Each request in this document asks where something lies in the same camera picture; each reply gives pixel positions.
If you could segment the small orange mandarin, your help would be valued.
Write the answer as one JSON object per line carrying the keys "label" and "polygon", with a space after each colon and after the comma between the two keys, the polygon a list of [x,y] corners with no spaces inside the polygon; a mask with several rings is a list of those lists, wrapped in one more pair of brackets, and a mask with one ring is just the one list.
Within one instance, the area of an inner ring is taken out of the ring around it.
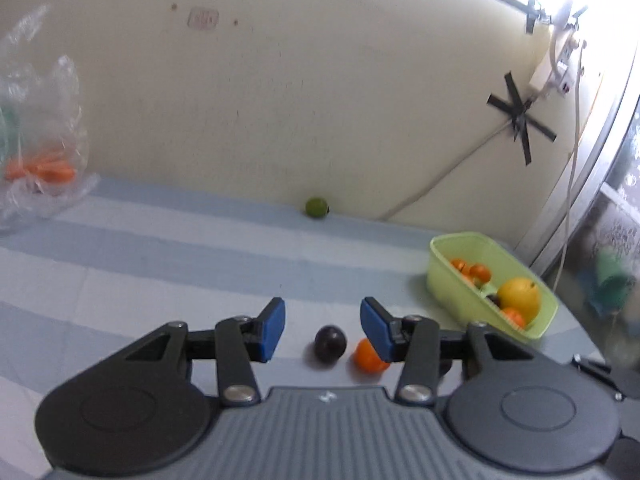
{"label": "small orange mandarin", "polygon": [[383,361],[378,356],[378,352],[375,351],[368,338],[363,338],[358,342],[352,354],[352,362],[360,372],[369,375],[382,374],[390,367],[390,363]]}

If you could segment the dark purple plum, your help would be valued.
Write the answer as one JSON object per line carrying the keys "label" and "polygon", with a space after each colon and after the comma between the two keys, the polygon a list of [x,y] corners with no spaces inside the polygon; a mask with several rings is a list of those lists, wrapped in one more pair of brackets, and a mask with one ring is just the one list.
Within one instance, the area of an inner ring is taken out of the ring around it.
{"label": "dark purple plum", "polygon": [[345,353],[346,348],[346,335],[335,325],[321,327],[314,336],[314,355],[323,364],[329,365],[337,362]]}

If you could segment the orange kumquat with stem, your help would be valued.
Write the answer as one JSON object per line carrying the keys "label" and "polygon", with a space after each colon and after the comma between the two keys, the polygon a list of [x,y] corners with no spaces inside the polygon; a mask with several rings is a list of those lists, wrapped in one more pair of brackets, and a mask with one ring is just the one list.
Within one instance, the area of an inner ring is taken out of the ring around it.
{"label": "orange kumquat with stem", "polygon": [[488,266],[484,264],[474,263],[469,267],[469,276],[472,280],[480,282],[480,284],[486,284],[491,280],[492,274]]}

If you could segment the yellow lemon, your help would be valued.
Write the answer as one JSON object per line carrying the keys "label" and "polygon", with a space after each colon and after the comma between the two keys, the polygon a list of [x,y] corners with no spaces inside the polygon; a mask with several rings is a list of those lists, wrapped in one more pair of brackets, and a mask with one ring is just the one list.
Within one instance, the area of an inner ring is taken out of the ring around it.
{"label": "yellow lemon", "polygon": [[538,315],[541,306],[540,289],[530,278],[511,278],[497,292],[500,309],[517,310],[528,325]]}

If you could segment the green lime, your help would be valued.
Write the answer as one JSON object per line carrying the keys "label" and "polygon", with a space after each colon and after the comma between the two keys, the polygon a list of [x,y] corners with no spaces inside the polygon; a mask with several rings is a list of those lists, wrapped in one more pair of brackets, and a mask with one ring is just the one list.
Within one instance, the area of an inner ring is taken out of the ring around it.
{"label": "green lime", "polygon": [[322,197],[311,197],[306,201],[305,214],[311,219],[323,219],[330,213],[328,202]]}

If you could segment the large orange mandarin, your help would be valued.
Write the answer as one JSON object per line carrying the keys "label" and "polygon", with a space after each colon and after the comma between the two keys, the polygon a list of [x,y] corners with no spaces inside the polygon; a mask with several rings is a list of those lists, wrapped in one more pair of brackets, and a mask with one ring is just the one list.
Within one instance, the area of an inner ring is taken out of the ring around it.
{"label": "large orange mandarin", "polygon": [[502,315],[520,330],[525,330],[527,326],[526,318],[518,309],[506,307],[501,310]]}

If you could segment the green plastic basket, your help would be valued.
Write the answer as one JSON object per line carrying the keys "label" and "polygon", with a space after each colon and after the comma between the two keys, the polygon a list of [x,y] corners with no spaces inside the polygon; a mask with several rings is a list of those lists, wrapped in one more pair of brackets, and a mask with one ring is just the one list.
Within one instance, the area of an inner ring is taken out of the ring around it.
{"label": "green plastic basket", "polygon": [[[487,322],[524,342],[539,340],[553,321],[558,302],[548,286],[514,255],[491,238],[475,232],[460,232],[434,237],[428,246],[430,260],[426,271],[426,286],[435,300],[465,326],[471,322]],[[486,284],[461,274],[451,259],[462,259],[469,266],[484,264],[491,270]],[[511,278],[530,278],[540,289],[540,311],[525,330],[520,330],[505,318],[500,309],[498,288]]]}

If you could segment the small orange tomato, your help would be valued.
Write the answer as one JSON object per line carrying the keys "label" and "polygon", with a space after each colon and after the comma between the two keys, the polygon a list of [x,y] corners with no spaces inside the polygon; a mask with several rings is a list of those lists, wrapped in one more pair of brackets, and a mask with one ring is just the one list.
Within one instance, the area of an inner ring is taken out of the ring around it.
{"label": "small orange tomato", "polygon": [[461,274],[468,274],[469,273],[469,265],[462,259],[451,259],[450,260],[450,264]]}

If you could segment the striped blue white cloth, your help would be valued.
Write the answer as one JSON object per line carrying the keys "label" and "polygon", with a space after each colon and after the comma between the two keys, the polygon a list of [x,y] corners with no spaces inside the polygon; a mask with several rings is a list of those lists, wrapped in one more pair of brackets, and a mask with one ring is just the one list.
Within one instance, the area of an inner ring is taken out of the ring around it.
{"label": "striped blue white cloth", "polygon": [[431,237],[111,179],[55,218],[3,234],[2,477],[48,471],[32,423],[45,393],[168,321],[209,328],[279,296],[285,332],[256,370],[259,385],[350,382],[346,365],[318,372],[303,354],[324,324],[356,342],[362,298],[450,325],[425,287]]}

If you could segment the green object outside window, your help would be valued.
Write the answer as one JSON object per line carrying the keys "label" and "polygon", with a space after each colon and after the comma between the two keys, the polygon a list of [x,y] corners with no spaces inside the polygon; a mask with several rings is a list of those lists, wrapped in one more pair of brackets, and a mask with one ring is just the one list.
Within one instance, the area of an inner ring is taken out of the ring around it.
{"label": "green object outside window", "polygon": [[593,260],[589,303],[600,318],[620,312],[636,283],[622,258],[601,250]]}

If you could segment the black tape cross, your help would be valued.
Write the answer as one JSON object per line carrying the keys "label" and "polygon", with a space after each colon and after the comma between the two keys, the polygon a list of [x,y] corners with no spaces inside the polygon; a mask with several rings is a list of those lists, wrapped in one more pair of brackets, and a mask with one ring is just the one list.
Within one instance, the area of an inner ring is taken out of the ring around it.
{"label": "black tape cross", "polygon": [[521,141],[525,165],[528,166],[533,161],[528,126],[532,126],[550,142],[554,142],[556,140],[556,134],[542,122],[538,122],[537,119],[529,115],[529,110],[535,104],[536,99],[533,96],[530,96],[525,100],[522,99],[512,73],[507,72],[503,78],[506,83],[506,91],[508,92],[510,101],[505,101],[491,93],[488,96],[486,103],[495,107],[497,110],[500,110],[500,112],[503,112],[503,114],[506,114],[506,116],[509,117],[514,138]]}

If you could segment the orange carrot in bag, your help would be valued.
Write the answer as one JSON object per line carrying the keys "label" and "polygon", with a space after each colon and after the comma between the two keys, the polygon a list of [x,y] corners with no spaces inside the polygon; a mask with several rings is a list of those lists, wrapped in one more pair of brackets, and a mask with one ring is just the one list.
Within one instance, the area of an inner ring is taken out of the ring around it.
{"label": "orange carrot in bag", "polygon": [[72,182],[76,168],[61,153],[46,153],[32,157],[15,157],[4,165],[7,181],[33,177],[41,182],[66,184]]}

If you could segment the clear plastic bag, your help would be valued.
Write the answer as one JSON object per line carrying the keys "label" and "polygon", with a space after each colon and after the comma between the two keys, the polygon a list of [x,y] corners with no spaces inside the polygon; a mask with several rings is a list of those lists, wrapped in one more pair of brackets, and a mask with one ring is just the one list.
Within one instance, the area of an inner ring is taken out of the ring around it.
{"label": "clear plastic bag", "polygon": [[[40,74],[26,58],[50,6],[25,14],[1,38],[1,232],[15,232],[74,206],[99,183],[87,171],[89,137],[82,123],[76,66],[66,55]],[[77,170],[66,184],[4,178],[12,158],[61,153]]]}

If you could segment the white power strip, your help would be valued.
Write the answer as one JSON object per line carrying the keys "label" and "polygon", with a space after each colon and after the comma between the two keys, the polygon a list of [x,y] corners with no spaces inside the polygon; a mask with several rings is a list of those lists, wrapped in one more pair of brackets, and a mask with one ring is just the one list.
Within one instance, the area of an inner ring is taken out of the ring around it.
{"label": "white power strip", "polygon": [[529,87],[546,96],[552,90],[561,96],[570,93],[579,73],[578,61],[582,42],[572,33],[552,37],[546,55],[538,64]]}

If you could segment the upper black tape strip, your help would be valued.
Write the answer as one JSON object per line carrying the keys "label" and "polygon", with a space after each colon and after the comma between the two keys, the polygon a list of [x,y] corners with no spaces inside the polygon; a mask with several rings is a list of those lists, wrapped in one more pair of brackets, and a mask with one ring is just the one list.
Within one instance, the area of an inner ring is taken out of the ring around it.
{"label": "upper black tape strip", "polygon": [[578,29],[579,19],[586,13],[588,6],[574,8],[569,2],[555,13],[549,13],[537,0],[498,0],[525,15],[525,33],[533,35],[537,24],[553,26],[559,30]]}

